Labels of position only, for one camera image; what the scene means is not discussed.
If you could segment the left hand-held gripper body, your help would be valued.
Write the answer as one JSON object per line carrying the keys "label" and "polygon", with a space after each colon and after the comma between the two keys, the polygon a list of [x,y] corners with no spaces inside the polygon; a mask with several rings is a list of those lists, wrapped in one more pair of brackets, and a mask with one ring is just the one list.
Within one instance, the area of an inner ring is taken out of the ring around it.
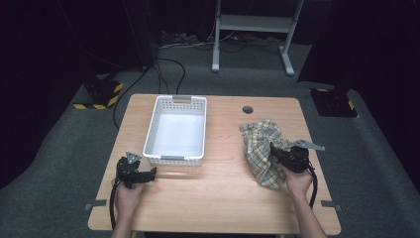
{"label": "left hand-held gripper body", "polygon": [[132,188],[134,183],[143,183],[146,181],[145,176],[138,171],[141,163],[141,156],[130,152],[122,157],[116,168],[116,178],[122,181],[127,188]]}

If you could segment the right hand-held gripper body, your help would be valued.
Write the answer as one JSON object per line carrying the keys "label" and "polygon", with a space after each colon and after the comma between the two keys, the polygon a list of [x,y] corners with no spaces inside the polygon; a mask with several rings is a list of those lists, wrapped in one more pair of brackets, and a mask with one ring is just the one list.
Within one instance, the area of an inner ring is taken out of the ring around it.
{"label": "right hand-held gripper body", "polygon": [[292,143],[288,151],[280,152],[280,162],[297,174],[301,174],[305,170],[312,170],[313,166],[309,160],[310,150],[324,151],[325,147],[299,139]]}

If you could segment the plaid cloth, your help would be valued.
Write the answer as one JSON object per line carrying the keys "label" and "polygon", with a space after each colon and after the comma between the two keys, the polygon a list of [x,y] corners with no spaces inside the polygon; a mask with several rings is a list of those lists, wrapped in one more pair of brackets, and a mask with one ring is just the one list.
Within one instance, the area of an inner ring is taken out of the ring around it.
{"label": "plaid cloth", "polygon": [[282,132],[271,119],[243,124],[240,132],[245,144],[245,155],[251,171],[261,186],[270,189],[281,189],[285,172],[280,162],[270,155],[271,147],[289,152],[291,142],[282,137]]}

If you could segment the white plastic basket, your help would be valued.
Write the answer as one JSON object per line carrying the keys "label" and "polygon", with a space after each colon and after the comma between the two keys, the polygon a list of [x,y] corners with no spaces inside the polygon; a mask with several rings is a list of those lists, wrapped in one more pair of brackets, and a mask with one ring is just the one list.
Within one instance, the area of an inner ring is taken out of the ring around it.
{"label": "white plastic basket", "polygon": [[206,119],[206,97],[158,96],[143,156],[156,165],[200,166],[205,151]]}

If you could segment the person's right hand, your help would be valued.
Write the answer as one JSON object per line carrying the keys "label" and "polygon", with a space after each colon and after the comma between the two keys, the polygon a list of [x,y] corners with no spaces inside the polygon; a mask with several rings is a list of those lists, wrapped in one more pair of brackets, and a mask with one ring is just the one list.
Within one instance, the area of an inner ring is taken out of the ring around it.
{"label": "person's right hand", "polygon": [[308,189],[312,183],[312,176],[307,172],[300,174],[292,172],[288,168],[283,168],[285,179],[283,186],[293,199],[306,199]]}

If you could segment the person's left hand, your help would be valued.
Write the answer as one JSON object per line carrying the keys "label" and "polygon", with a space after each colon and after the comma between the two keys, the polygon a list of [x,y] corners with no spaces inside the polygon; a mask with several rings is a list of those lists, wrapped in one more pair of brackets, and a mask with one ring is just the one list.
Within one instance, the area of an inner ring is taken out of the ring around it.
{"label": "person's left hand", "polygon": [[116,189],[116,207],[122,217],[132,216],[140,204],[142,192],[146,185],[140,183],[134,188],[127,188],[123,182],[120,182]]}

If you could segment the black yellow striped stand base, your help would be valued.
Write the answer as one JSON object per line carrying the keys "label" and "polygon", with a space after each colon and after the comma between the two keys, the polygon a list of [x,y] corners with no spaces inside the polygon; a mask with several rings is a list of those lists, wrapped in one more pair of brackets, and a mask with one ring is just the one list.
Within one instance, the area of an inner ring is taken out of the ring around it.
{"label": "black yellow striped stand base", "polygon": [[311,88],[310,94],[320,116],[355,118],[358,112],[347,95],[349,90],[340,86],[332,89]]}
{"label": "black yellow striped stand base", "polygon": [[79,98],[72,102],[75,109],[103,110],[117,102],[123,83],[115,79],[115,73],[94,76],[83,83]]}

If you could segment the white metal stand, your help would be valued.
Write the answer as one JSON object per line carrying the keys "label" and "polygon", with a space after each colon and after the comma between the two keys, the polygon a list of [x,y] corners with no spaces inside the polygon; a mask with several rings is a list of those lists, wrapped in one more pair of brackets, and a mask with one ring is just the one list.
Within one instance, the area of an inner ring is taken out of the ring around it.
{"label": "white metal stand", "polygon": [[299,16],[305,0],[297,0],[292,17],[264,17],[247,15],[227,15],[221,12],[222,0],[216,0],[215,8],[215,37],[213,45],[213,58],[211,69],[213,72],[220,70],[220,32],[247,31],[285,34],[286,39],[279,47],[284,69],[288,76],[293,76],[295,71],[290,61],[288,50],[299,21]]}

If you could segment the grey table bracket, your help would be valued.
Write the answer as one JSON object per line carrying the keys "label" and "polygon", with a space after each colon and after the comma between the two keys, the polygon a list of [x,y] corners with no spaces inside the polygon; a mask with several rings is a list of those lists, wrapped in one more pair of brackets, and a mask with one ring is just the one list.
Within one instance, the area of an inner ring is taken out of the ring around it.
{"label": "grey table bracket", "polygon": [[93,200],[84,205],[85,211],[91,211],[93,207],[95,206],[105,206],[107,200],[106,199],[99,199],[99,200]]}
{"label": "grey table bracket", "polygon": [[332,200],[321,200],[321,205],[323,207],[331,207],[334,208],[336,211],[343,211],[343,207],[341,204],[338,204]]}

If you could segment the black upright post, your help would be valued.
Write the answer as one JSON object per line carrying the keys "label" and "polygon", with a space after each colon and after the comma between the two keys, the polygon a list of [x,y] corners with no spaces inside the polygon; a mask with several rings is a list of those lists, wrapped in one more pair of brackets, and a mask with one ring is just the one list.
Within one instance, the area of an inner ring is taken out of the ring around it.
{"label": "black upright post", "polygon": [[141,68],[151,67],[155,61],[152,32],[152,9],[149,0],[122,0]]}

